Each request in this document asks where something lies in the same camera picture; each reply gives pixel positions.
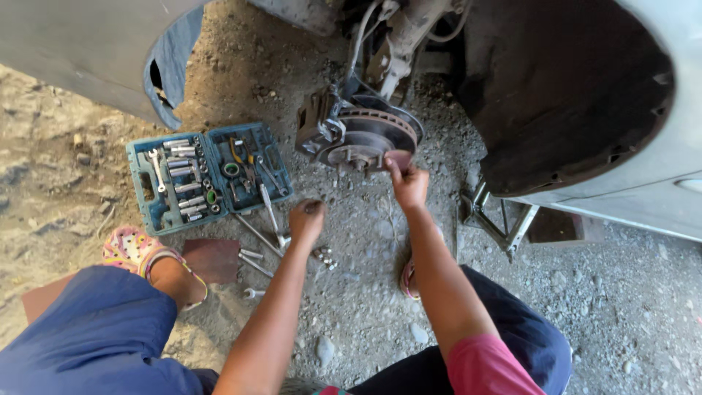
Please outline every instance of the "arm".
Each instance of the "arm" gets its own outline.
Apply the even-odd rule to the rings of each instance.
[[[444,361],[465,337],[497,328],[473,286],[451,257],[425,206],[429,173],[413,165],[403,175],[392,160],[385,161],[395,197],[409,223],[417,286]]]
[[[278,394],[293,351],[305,267],[326,205],[303,200],[290,211],[292,241],[265,295],[232,345],[214,395]]]

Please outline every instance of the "car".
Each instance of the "car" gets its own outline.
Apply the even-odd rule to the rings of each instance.
[[[406,81],[420,56],[443,59],[447,88],[487,148],[485,193],[702,241],[696,1],[252,2],[317,34],[341,26],[352,36],[345,80],[301,103],[296,148],[314,160],[377,171],[387,152],[411,154],[423,127],[402,106]],[[1,4],[0,63],[180,126],[173,109],[203,1]]]

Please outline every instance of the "blue pants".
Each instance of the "blue pants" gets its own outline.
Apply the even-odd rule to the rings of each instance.
[[[0,351],[0,394],[203,394],[199,375],[159,359],[176,321],[170,296],[126,270],[92,266]]]
[[[512,354],[547,395],[560,395],[571,376],[570,345],[545,318],[505,288],[462,266]],[[398,361],[349,390],[354,395],[453,394],[439,347]]]
[[[544,318],[482,274],[464,267],[502,339],[546,394],[570,378],[570,348]],[[176,303],[120,268],[78,272],[61,295],[0,351],[0,394],[211,394],[217,373],[159,356]],[[438,347],[391,365],[354,395],[452,394]]]

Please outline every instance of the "car body panel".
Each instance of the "car body panel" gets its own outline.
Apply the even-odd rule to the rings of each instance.
[[[204,3],[0,0],[0,63],[176,129],[180,120],[145,91],[146,66],[164,32]]]
[[[620,0],[668,53],[675,74],[668,116],[641,150],[572,186],[511,200],[702,241],[702,195],[675,185],[702,178],[702,7],[694,0]]]

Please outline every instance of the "hand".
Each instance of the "hand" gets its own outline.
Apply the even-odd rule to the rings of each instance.
[[[402,211],[424,207],[427,200],[429,172],[417,169],[410,164],[403,175],[397,163],[390,158],[385,158],[385,168],[392,177],[392,189],[395,190],[395,199]]]
[[[326,204],[321,200],[305,199],[290,210],[290,237],[294,242],[312,245],[324,227]]]

